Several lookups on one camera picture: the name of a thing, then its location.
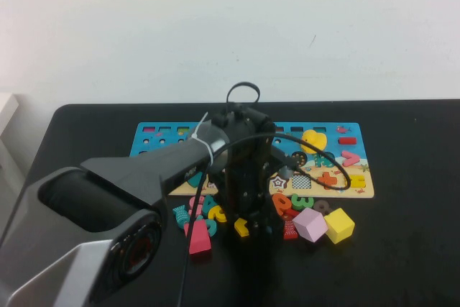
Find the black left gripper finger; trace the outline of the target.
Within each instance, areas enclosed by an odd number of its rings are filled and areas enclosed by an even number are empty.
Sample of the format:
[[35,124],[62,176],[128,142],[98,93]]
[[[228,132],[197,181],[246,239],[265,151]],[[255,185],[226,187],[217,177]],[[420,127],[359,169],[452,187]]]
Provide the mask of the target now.
[[262,222],[262,234],[264,236],[275,236],[278,229],[278,215],[270,214],[265,215],[261,219]]
[[259,223],[259,217],[258,216],[249,216],[248,217],[248,222],[247,222],[247,227],[249,230],[249,234],[251,237],[258,237],[260,234],[260,223]]

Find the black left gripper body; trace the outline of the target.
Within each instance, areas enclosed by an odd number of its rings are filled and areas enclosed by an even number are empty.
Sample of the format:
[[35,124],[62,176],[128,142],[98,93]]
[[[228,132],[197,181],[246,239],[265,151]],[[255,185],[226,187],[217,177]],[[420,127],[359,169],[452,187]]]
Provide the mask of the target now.
[[275,214],[268,191],[269,176],[257,162],[238,162],[225,168],[219,193],[230,219],[269,219]]

